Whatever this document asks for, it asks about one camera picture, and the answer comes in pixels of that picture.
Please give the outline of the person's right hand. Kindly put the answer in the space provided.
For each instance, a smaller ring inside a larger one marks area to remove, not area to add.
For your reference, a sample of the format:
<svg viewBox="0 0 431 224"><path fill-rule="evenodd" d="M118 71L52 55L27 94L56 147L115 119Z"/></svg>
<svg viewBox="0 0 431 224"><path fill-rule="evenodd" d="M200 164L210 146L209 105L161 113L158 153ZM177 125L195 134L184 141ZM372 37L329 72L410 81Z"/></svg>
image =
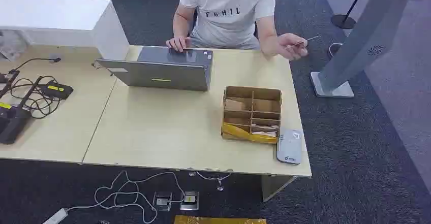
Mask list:
<svg viewBox="0 0 431 224"><path fill-rule="evenodd" d="M184 52L191 46L190 37L174 37L166 41L166 46L177 52Z"/></svg>

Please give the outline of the person's left hand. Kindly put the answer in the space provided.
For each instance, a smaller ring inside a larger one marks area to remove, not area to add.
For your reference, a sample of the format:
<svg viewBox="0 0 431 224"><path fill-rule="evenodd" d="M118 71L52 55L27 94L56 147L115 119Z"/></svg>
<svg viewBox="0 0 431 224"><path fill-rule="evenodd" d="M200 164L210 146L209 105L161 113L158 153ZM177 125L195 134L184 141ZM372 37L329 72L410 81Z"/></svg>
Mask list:
<svg viewBox="0 0 431 224"><path fill-rule="evenodd" d="M308 55L307 40L292 33L278 36L278 54L288 60L298 60Z"/></svg>

